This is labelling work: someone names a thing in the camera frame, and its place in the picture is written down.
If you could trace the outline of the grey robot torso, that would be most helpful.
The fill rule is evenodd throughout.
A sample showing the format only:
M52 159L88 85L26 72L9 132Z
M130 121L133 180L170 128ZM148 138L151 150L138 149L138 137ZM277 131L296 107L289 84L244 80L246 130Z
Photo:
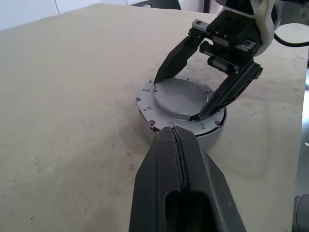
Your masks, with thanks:
M309 232L309 194L294 197L292 232Z

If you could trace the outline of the white round motor housing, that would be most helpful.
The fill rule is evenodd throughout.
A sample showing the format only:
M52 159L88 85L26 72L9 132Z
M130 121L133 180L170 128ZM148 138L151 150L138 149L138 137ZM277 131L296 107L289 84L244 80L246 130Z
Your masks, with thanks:
M208 151L219 139L225 121L227 110L220 110L218 113L204 120L179 120L171 118L157 111L146 108L139 110L139 120L142 137L151 144L156 134L164 127L181 127L191 131L198 140L200 147Z

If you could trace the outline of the grey round metal housing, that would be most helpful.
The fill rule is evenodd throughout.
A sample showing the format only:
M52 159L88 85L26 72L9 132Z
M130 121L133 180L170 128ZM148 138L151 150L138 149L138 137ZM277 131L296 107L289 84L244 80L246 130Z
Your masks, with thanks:
M196 137L219 136L227 118L222 109L212 116L199 119L213 90L195 79L171 78L154 84L152 80L140 86L136 94L140 124L150 137L164 127L182 127Z

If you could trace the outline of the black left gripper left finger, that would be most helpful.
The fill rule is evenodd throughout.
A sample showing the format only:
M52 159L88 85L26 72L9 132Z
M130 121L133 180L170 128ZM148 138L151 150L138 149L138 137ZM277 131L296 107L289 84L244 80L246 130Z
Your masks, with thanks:
M175 232L183 181L179 138L174 127L165 127L137 171L129 232Z

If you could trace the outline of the dark grey plastic chair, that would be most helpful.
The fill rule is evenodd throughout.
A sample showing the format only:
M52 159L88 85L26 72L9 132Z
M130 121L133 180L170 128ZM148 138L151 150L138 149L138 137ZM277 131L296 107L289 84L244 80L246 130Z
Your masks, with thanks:
M181 6L178 0L138 0L131 6L143 7L149 5L151 8L157 9L173 9L181 10Z

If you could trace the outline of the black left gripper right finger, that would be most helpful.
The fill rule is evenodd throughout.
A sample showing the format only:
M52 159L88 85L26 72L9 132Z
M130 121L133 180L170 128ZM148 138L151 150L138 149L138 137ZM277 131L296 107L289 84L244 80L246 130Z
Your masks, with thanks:
M175 232L247 232L219 167L190 131L180 127L170 130L182 176Z

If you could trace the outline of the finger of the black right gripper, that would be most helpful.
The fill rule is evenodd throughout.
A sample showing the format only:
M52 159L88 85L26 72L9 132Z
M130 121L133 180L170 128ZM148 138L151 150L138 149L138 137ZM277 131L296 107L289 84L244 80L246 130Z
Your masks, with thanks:
M205 39L201 33L191 33L172 49L159 67L154 84L174 78L186 65Z
M262 71L263 68L259 64L250 61L240 71L229 74L214 91L201 112L191 116L189 120L204 120L234 102Z

